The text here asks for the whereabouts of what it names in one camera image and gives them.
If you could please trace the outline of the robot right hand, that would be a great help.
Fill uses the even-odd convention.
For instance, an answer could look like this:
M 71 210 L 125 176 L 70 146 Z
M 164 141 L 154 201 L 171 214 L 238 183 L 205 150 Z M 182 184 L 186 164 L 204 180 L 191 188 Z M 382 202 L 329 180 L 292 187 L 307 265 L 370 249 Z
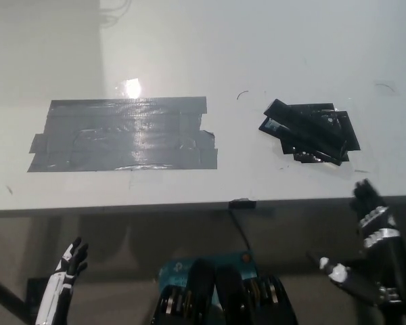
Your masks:
M 355 184 L 353 195 L 364 258 L 347 265 L 318 253 L 308 257 L 340 290 L 377 307 L 385 324 L 406 324 L 406 245 L 396 218 L 368 179 Z

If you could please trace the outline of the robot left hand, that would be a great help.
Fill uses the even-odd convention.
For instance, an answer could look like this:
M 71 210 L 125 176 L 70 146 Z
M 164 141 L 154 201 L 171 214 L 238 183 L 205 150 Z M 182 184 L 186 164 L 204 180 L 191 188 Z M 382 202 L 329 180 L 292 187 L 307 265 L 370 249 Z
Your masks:
M 68 323 L 68 312 L 76 279 L 87 268 L 88 244 L 76 238 L 60 258 L 49 277 L 35 324 L 61 325 Z

